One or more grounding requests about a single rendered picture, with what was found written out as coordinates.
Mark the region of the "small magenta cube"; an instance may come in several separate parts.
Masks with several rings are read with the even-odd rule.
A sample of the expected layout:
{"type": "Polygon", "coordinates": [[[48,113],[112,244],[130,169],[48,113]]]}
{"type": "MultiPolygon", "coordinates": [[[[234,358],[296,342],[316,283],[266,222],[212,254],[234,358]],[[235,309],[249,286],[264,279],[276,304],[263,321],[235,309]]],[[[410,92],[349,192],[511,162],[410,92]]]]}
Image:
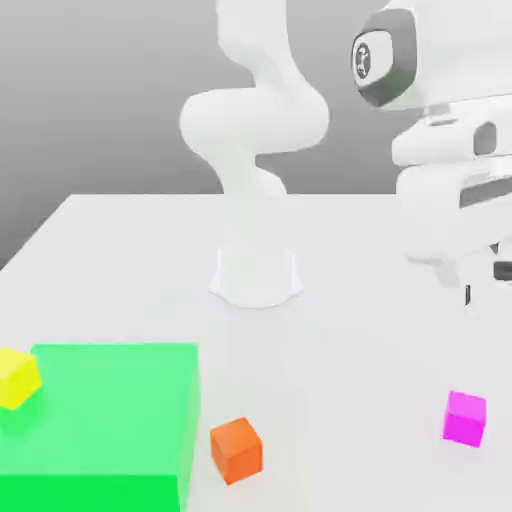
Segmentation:
{"type": "Polygon", "coordinates": [[[478,448],[487,420],[483,397],[450,391],[444,414],[442,438],[478,448]]]}

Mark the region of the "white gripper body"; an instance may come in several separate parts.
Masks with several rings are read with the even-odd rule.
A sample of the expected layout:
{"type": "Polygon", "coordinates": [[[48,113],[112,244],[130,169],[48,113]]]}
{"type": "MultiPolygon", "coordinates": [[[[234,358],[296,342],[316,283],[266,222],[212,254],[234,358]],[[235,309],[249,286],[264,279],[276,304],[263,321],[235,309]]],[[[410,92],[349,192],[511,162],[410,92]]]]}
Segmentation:
{"type": "Polygon", "coordinates": [[[512,239],[512,156],[406,168],[396,197],[411,259],[459,260],[512,239]]]}

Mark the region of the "large green box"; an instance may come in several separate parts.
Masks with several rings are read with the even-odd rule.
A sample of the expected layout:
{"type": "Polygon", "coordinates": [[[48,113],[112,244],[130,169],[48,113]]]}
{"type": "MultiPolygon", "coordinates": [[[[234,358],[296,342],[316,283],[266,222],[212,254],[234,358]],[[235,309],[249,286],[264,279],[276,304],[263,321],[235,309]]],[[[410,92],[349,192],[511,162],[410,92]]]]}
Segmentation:
{"type": "Polygon", "coordinates": [[[43,386],[0,410],[0,512],[186,512],[194,344],[38,344],[43,386]]]}

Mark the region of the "small orange cube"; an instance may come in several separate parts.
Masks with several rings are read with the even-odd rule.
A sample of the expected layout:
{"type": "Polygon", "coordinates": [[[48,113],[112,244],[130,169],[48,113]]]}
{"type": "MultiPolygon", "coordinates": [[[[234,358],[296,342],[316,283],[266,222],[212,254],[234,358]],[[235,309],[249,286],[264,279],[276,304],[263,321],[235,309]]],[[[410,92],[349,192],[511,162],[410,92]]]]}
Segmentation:
{"type": "Polygon", "coordinates": [[[263,443],[246,417],[210,430],[211,455],[227,485],[263,469],[263,443]]]}

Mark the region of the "small yellow cube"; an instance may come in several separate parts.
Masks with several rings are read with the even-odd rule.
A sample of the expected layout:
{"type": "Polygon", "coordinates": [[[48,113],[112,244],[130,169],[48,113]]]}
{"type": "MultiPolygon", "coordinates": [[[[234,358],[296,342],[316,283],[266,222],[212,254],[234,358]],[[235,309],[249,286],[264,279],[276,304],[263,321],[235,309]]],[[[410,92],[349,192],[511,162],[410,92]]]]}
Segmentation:
{"type": "Polygon", "coordinates": [[[0,348],[0,407],[15,410],[42,387],[36,356],[0,348]]]}

